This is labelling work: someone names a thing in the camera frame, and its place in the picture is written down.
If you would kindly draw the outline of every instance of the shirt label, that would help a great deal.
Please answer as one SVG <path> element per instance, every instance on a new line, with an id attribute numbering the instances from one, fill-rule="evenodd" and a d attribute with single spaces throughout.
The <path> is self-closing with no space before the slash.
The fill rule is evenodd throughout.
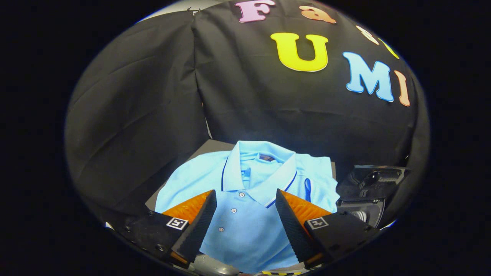
<path id="1" fill-rule="evenodd" d="M 264 154 L 259 155 L 259 159 L 266 160 L 266 161 L 269 161 L 269 162 L 271 162 L 271 161 L 274 160 L 273 157 L 268 156 L 268 155 L 264 155 Z"/>

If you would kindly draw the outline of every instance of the polo shirt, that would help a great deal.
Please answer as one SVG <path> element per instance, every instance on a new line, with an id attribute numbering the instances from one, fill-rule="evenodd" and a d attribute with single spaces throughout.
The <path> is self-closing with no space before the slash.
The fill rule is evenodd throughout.
<path id="1" fill-rule="evenodd" d="M 155 211 L 215 190 L 217 208 L 200 251 L 243 273 L 259 273 L 298 263 L 276 210 L 276 189 L 335 213 L 336 185 L 329 157 L 238 141 L 231 151 L 202 154 L 178 167 L 159 191 Z"/>

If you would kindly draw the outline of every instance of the collar navy stripe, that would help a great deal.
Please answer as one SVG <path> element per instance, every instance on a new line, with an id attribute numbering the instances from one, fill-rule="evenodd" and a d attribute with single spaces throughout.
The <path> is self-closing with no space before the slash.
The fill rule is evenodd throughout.
<path id="1" fill-rule="evenodd" d="M 223 192 L 223 172 L 225 172 L 225 166 L 227 165 L 228 157 L 227 160 L 225 160 L 225 165 L 223 166 L 223 170 L 221 171 L 221 191 Z"/>
<path id="2" fill-rule="evenodd" d="M 297 172 L 298 172 L 298 171 L 296 171 L 296 172 L 295 172 L 295 176 L 293 177 L 292 182 L 290 182 L 290 184 L 288 184 L 288 186 L 286 187 L 285 192 L 286 192 L 286 191 L 288 190 L 288 188 L 289 188 L 289 187 L 292 185 L 293 181 L 295 180 L 295 177 L 297 176 Z M 271 206 L 272 206 L 272 205 L 273 205 L 275 202 L 276 202 L 276 199 L 275 199 L 275 200 L 273 200 L 273 202 L 271 202 L 271 203 L 270 203 L 268 206 L 266 206 L 266 208 L 270 208 L 270 207 L 271 207 Z"/>

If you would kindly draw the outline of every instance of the pink letter f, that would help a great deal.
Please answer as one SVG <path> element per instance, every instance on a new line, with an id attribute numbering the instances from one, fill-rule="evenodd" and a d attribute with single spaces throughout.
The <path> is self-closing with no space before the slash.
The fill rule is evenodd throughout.
<path id="1" fill-rule="evenodd" d="M 262 11 L 264 14 L 268 14 L 270 12 L 270 6 L 276 5 L 271 0 L 256 0 L 256 1 L 247 1 L 240 2 L 235 4 L 236 6 L 241 8 L 242 18 L 240 18 L 240 23 L 251 22 L 251 21 L 260 21 L 265 20 L 266 16 L 259 15 L 258 11 Z"/>

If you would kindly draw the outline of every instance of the screw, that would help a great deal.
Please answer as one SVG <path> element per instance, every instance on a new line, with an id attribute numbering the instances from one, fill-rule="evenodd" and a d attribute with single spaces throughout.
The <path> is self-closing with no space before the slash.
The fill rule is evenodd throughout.
<path id="1" fill-rule="evenodd" d="M 163 245 L 156 245 L 155 248 L 159 251 L 165 251 L 165 247 Z"/>

